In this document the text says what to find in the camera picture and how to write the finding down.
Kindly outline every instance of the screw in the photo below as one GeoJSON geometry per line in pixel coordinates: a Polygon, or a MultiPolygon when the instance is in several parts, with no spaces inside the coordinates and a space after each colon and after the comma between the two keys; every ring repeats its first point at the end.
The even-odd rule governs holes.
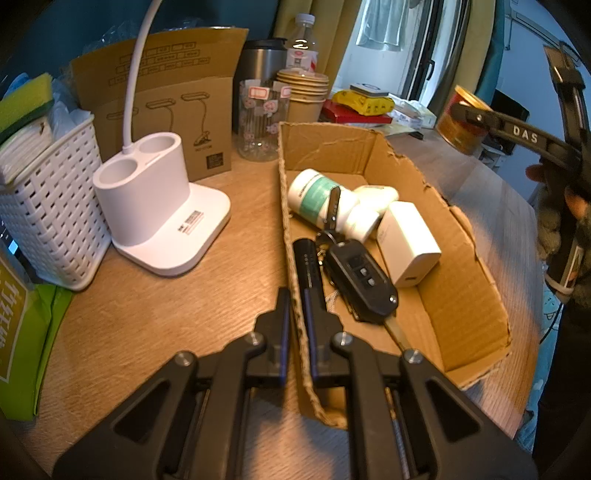
{"type": "Polygon", "coordinates": [[[246,340],[247,343],[257,346],[262,342],[263,336],[259,332],[248,332],[246,334],[246,336],[244,337],[244,339],[246,340]]]}
{"type": "Polygon", "coordinates": [[[423,354],[418,350],[406,350],[404,352],[404,359],[409,364],[416,365],[423,361],[423,354]]]}
{"type": "Polygon", "coordinates": [[[193,354],[190,352],[179,352],[174,356],[174,361],[181,367],[188,367],[193,363],[193,354]]]}
{"type": "Polygon", "coordinates": [[[339,332],[333,337],[334,342],[340,346],[351,345],[353,336],[347,332],[339,332]]]}

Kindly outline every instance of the black cable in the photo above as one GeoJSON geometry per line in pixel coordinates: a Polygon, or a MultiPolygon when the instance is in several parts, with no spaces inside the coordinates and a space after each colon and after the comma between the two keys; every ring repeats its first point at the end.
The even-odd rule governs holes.
{"type": "Polygon", "coordinates": [[[550,324],[550,327],[548,328],[548,330],[546,331],[546,333],[542,337],[542,340],[540,340],[540,345],[542,344],[542,342],[544,340],[546,340],[546,337],[550,334],[550,332],[556,331],[556,330],[553,329],[553,326],[556,323],[556,321],[558,320],[558,317],[560,316],[560,314],[562,313],[562,307],[563,306],[564,305],[561,303],[560,304],[560,307],[558,307],[558,310],[556,310],[556,313],[554,314],[554,319],[552,320],[552,323],[550,324]]]}

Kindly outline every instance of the green package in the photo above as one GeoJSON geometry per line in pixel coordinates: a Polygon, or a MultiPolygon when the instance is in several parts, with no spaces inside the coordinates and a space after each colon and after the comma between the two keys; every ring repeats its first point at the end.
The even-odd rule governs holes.
{"type": "Polygon", "coordinates": [[[0,408],[11,420],[32,420],[49,354],[72,292],[31,289],[0,261],[0,408]]]}

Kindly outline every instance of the car key fob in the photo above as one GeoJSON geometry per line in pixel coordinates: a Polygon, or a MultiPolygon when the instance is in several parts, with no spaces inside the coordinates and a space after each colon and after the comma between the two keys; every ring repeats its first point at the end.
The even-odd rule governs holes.
{"type": "Polygon", "coordinates": [[[353,310],[356,320],[381,325],[398,307],[398,291],[358,240],[333,244],[323,261],[325,273],[353,310]]]}

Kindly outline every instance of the tabletop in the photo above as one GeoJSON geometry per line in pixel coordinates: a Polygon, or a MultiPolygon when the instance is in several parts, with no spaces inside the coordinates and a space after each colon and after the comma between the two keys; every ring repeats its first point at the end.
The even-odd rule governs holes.
{"type": "MultiPolygon", "coordinates": [[[[495,173],[436,134],[390,141],[465,211],[498,283],[512,355],[470,395],[513,435],[534,374],[541,318],[534,212],[495,173]]],[[[230,197],[232,217],[195,269],[157,277],[111,248],[90,287],[75,295],[49,360],[38,418],[17,425],[45,470],[174,353],[222,349],[250,331],[287,285],[277,161],[253,163],[235,154],[230,172],[200,183],[230,197]]],[[[292,368],[285,390],[255,393],[244,479],[345,479],[348,455],[346,432],[300,415],[292,368]]]]}

